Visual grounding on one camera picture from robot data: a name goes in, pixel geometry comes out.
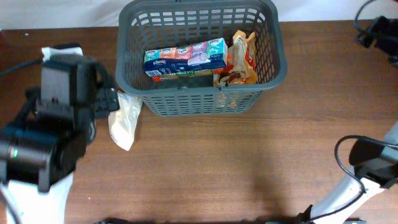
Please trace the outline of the blue carton box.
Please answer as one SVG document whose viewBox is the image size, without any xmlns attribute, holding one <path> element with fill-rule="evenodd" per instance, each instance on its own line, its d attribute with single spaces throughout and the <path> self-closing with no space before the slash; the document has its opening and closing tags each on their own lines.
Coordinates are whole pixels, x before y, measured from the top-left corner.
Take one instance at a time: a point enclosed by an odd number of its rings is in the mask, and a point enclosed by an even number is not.
<svg viewBox="0 0 398 224">
<path fill-rule="evenodd" d="M 150 77 L 171 73 L 213 70 L 227 66 L 228 46 L 223 38 L 183 47 L 147 50 L 143 71 Z"/>
</svg>

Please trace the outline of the orange snack bag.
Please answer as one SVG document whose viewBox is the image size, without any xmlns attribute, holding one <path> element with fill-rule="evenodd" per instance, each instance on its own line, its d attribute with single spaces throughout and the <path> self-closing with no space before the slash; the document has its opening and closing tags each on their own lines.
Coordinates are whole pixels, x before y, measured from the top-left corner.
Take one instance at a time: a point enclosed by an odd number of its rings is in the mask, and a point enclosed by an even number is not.
<svg viewBox="0 0 398 224">
<path fill-rule="evenodd" d="M 213 72 L 213 86 L 255 84 L 258 81 L 256 73 L 256 34 L 238 30 L 233 35 L 233 44 L 228 48 L 227 66 Z"/>
</svg>

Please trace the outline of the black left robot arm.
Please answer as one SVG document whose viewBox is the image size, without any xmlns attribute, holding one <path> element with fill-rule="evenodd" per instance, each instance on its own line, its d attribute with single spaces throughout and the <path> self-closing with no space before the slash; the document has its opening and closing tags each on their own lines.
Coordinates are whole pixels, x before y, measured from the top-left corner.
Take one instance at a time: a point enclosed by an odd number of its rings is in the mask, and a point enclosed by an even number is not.
<svg viewBox="0 0 398 224">
<path fill-rule="evenodd" d="M 114 78 L 97 60 L 53 55 L 41 83 L 1 130 L 1 200 L 8 223 L 63 223 L 76 164 L 96 120 L 119 109 Z"/>
</svg>

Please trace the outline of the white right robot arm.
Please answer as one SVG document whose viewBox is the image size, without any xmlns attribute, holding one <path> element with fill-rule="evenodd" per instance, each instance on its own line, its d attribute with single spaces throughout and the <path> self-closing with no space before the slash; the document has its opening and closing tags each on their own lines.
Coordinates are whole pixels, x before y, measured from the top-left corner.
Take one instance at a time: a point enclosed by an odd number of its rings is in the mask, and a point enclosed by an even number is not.
<svg viewBox="0 0 398 224">
<path fill-rule="evenodd" d="M 344 136 L 335 144 L 334 156 L 345 176 L 325 198 L 299 213 L 295 223 L 347 223 L 367 200 L 397 185 L 397 125 L 382 141 Z"/>
</svg>

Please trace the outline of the grey plastic basket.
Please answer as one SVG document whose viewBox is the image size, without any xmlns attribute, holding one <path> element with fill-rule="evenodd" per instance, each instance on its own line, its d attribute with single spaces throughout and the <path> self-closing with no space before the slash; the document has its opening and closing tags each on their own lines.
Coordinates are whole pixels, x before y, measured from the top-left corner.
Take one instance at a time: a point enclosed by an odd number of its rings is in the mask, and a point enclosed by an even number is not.
<svg viewBox="0 0 398 224">
<path fill-rule="evenodd" d="M 215 87 L 211 76 L 154 81 L 144 72 L 147 50 L 256 35 L 257 82 Z M 287 74 L 277 8 L 268 0 L 133 1 L 119 15 L 116 81 L 159 116 L 242 113 Z"/>
</svg>

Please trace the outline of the white plastic bag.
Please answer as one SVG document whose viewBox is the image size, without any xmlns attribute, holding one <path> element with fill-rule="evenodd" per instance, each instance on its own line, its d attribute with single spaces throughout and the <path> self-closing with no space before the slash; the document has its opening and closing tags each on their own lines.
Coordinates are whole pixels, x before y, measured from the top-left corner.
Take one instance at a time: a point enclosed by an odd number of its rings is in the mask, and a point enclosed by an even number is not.
<svg viewBox="0 0 398 224">
<path fill-rule="evenodd" d="M 109 134 L 117 146 L 129 151 L 134 143 L 143 101 L 121 91 L 118 91 L 118 101 L 120 109 L 108 116 Z"/>
</svg>

